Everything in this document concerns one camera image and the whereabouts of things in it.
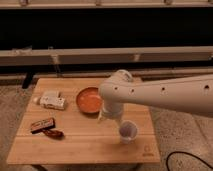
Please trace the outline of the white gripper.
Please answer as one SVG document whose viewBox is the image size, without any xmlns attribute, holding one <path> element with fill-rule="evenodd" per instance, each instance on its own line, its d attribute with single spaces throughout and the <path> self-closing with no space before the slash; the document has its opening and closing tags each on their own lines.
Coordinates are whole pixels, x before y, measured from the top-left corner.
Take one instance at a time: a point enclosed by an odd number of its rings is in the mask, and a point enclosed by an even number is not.
<svg viewBox="0 0 213 171">
<path fill-rule="evenodd" d="M 123 103 L 109 102 L 104 101 L 99 112 L 99 120 L 104 121 L 106 119 L 115 120 L 118 132 L 120 132 L 120 128 L 122 126 L 122 115 L 124 111 Z"/>
</svg>

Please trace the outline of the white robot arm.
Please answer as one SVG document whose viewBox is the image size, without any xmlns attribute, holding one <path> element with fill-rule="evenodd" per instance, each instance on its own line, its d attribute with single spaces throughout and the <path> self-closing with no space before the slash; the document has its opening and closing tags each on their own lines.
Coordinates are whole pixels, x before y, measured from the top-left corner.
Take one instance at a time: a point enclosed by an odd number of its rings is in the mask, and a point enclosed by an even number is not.
<svg viewBox="0 0 213 171">
<path fill-rule="evenodd" d="M 213 74 L 137 83 L 127 70 L 117 70 L 98 93 L 103 100 L 99 123 L 112 119 L 121 125 L 125 103 L 213 117 Z"/>
</svg>

